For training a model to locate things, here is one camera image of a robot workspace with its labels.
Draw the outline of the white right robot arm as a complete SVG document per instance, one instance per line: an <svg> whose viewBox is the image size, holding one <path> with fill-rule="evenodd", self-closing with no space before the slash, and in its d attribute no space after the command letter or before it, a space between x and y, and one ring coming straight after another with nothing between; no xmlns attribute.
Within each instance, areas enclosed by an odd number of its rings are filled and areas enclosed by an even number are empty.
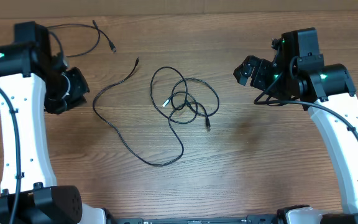
<svg viewBox="0 0 358 224"><path fill-rule="evenodd" d="M342 212L309 205L281 208L273 223L358 223L358 98L348 69L326 65L315 28L273 39L268 61L250 55L234 70L241 85L261 91L257 105L301 105L316 125L338 180Z"/></svg>

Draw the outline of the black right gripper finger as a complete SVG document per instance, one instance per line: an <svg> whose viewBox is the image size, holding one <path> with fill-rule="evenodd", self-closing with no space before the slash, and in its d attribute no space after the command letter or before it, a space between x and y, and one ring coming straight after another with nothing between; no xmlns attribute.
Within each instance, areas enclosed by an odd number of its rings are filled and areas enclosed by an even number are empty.
<svg viewBox="0 0 358 224"><path fill-rule="evenodd" d="M236 69L233 72L238 84L245 86L252 74L251 69Z"/></svg>
<svg viewBox="0 0 358 224"><path fill-rule="evenodd" d="M241 73L254 73L257 72L262 63L262 59L253 55L249 55L240 66Z"/></svg>

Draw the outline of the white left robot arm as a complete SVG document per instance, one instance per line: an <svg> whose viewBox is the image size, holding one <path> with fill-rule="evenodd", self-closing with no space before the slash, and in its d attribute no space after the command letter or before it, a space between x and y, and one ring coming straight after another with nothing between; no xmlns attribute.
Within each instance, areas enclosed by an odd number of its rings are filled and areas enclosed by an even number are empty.
<svg viewBox="0 0 358 224"><path fill-rule="evenodd" d="M105 208L85 204L73 185L58 185L49 158L45 114L82 105L88 84L63 51L52 55L54 33L34 21L14 26L0 46L0 117L4 168L0 223L113 223Z"/></svg>

